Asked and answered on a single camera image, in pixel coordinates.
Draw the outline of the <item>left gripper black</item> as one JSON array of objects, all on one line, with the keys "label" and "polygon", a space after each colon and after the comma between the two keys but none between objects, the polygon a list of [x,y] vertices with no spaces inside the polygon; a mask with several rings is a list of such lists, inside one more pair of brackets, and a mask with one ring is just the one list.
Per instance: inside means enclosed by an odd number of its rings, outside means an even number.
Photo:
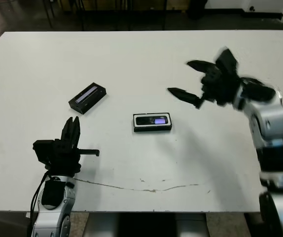
[{"label": "left gripper black", "polygon": [[99,156],[97,149],[79,149],[77,147],[80,138],[80,122],[76,116],[74,121],[70,117],[62,130],[61,139],[53,141],[52,150],[47,155],[45,168],[51,173],[79,173],[81,169],[81,155]]}]

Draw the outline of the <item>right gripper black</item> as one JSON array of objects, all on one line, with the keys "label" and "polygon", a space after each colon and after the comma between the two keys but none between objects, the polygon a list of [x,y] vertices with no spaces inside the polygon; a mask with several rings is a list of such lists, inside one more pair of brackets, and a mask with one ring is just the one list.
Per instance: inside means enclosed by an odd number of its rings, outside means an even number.
[{"label": "right gripper black", "polygon": [[205,74],[201,78],[202,96],[198,97],[176,87],[167,88],[174,97],[189,104],[196,104],[196,109],[200,109],[204,101],[216,102],[219,106],[232,104],[241,84],[237,71],[219,71],[216,64],[202,60],[191,60],[186,64]]}]

